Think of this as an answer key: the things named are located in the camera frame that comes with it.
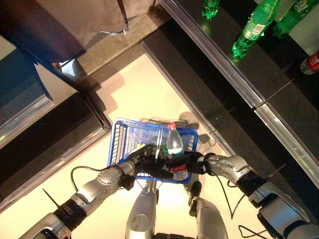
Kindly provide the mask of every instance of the black shelf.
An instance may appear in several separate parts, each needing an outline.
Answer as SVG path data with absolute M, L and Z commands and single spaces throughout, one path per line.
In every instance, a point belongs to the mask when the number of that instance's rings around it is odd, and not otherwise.
M 202 1 L 160 3 L 319 187 L 318 74 L 301 73 L 304 50 L 289 36 L 273 38 L 273 23 L 235 62 L 231 47 L 257 5 L 253 0 L 221 1 L 212 21 L 201 16 Z

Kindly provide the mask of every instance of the robot leg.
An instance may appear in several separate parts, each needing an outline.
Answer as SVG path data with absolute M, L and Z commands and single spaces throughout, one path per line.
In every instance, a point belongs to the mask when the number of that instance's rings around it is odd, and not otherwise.
M 156 204 L 159 191 L 156 181 L 147 181 L 136 199 L 126 224 L 126 239 L 151 239 L 155 232 Z
M 199 196 L 201 184 L 195 182 L 191 190 L 189 214 L 197 217 L 198 239 L 228 239 L 219 210 L 211 202 Z

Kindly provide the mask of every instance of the blue shopping basket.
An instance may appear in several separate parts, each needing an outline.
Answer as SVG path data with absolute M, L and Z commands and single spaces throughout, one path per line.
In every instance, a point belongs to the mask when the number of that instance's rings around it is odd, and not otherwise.
M 166 145 L 168 128 L 165 125 L 133 121 L 130 119 L 116 119 L 112 126 L 111 145 L 108 166 L 123 162 L 139 144 L 157 144 L 159 130 L 162 128 L 161 145 Z M 177 128 L 184 146 L 184 151 L 196 151 L 198 134 L 192 128 Z M 140 172 L 137 179 L 152 179 L 147 173 Z M 182 181 L 173 179 L 157 179 L 170 183 L 188 183 L 191 173 Z

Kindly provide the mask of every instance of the plastic water bottle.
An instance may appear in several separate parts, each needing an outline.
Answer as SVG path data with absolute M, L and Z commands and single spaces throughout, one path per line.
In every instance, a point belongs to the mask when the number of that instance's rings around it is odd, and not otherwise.
M 168 135 L 167 135 L 167 150 L 169 161 L 177 160 L 184 156 L 183 142 L 181 136 L 176 130 L 176 124 L 168 124 Z M 174 180 L 184 180 L 187 178 L 187 167 L 186 165 L 179 166 L 177 168 L 171 168 L 171 172 L 174 174 Z

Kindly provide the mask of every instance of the wire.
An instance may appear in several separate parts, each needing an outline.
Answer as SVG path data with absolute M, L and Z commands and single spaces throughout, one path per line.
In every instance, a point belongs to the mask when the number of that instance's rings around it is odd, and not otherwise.
M 73 178 L 73 172 L 74 172 L 75 169 L 78 169 L 78 168 L 85 168 L 85 169 L 89 169 L 89 170 L 92 170 L 92 171 L 95 171 L 95 172 L 102 172 L 103 170 L 107 169 L 107 167 L 106 168 L 102 168 L 102 169 L 96 169 L 96 168 L 91 168 L 91 167 L 87 167 L 87 166 L 77 166 L 77 167 L 73 168 L 71 170 L 71 182 L 72 182 L 72 185 L 73 185 L 73 187 L 74 187 L 76 192 L 79 191 L 79 189 L 75 185 L 74 178 Z
M 244 235 L 243 235 L 243 232 L 241 231 L 241 228 L 244 228 L 244 229 L 246 229 L 247 231 L 251 232 L 252 235 L 244 236 Z M 261 233 L 265 233 L 267 230 L 263 230 L 263 231 L 261 231 L 261 232 L 259 232 L 259 233 L 256 233 L 256 232 L 250 230 L 249 228 L 244 227 L 243 225 L 238 225 L 238 229 L 239 229 L 239 231 L 240 231 L 240 235 L 241 235 L 243 238 L 252 238 L 252 237 L 254 237 L 254 236 L 258 236 L 258 237 L 263 238 L 263 239 L 268 239 L 268 238 L 263 237 L 262 235 L 260 235 Z
M 224 195 L 225 195 L 225 198 L 226 198 L 226 202 L 227 202 L 227 205 L 228 205 L 228 209 L 229 209 L 229 212 L 230 212 L 230 218 L 233 219 L 234 214 L 235 214 L 235 211 L 236 211 L 237 207 L 239 206 L 241 200 L 243 200 L 243 198 L 245 197 L 245 194 L 239 199 L 238 203 L 237 203 L 236 206 L 235 206 L 234 211 L 232 211 L 232 210 L 231 210 L 231 207 L 230 207 L 230 204 L 229 204 L 229 201 L 228 201 L 228 197 L 227 197 L 225 188 L 224 188 L 222 182 L 220 181 L 220 179 L 219 179 L 219 177 L 217 176 L 216 173 L 214 173 L 214 172 L 212 171 L 212 174 L 214 174 L 214 175 L 217 177 L 217 179 L 218 179 L 218 181 L 219 181 L 219 183 L 220 183 L 220 185 L 221 185 L 221 188 L 223 189 L 223 192 L 224 192 Z
M 235 214 L 235 211 L 236 211 L 236 209 L 238 208 L 240 202 L 241 202 L 241 201 L 243 200 L 243 198 L 245 197 L 245 194 L 239 199 L 238 203 L 237 203 L 236 206 L 235 206 L 235 209 L 234 209 L 233 211 L 231 211 L 231 207 L 230 207 L 230 204 L 229 204 L 229 201 L 228 201 L 228 197 L 227 197 L 225 188 L 224 188 L 224 186 L 223 186 L 221 180 L 219 179 L 219 177 L 217 176 L 216 173 L 214 173 L 213 171 L 212 171 L 211 173 L 217 177 L 217 179 L 218 179 L 218 181 L 219 181 L 219 183 L 220 183 L 220 185 L 221 185 L 221 188 L 223 189 L 223 192 L 224 192 L 224 195 L 225 195 L 225 198 L 226 198 L 226 202 L 227 202 L 227 205 L 228 205 L 228 209 L 229 209 L 229 212 L 230 212 L 230 218 L 233 219 L 234 214 Z M 227 186 L 228 186 L 228 187 L 231 187 L 231 188 L 234 188 L 235 186 L 229 185 L 229 182 L 230 182 L 230 181 L 227 182 Z M 250 232 L 252 233 L 252 235 L 244 236 L 243 233 L 242 233 L 242 231 L 241 231 L 241 228 L 244 228 L 244 229 L 250 231 Z M 264 230 L 264 231 L 262 231 L 262 232 L 256 233 L 256 232 L 250 230 L 249 228 L 247 228 L 247 227 L 245 227 L 245 226 L 243 226 L 243 225 L 238 225 L 238 229 L 239 229 L 239 231 L 240 231 L 240 235 L 241 235 L 243 238 L 251 238 L 251 237 L 254 237 L 254 236 L 259 236 L 260 238 L 268 239 L 268 238 L 263 237 L 262 235 L 260 235 L 260 233 L 264 233 L 264 232 L 266 232 L 267 230 Z
M 228 181 L 227 181 L 227 186 L 228 186 L 228 187 L 230 187 L 230 188 L 237 188 L 236 185 L 230 185 L 229 183 L 230 183 L 230 181 L 228 180 Z

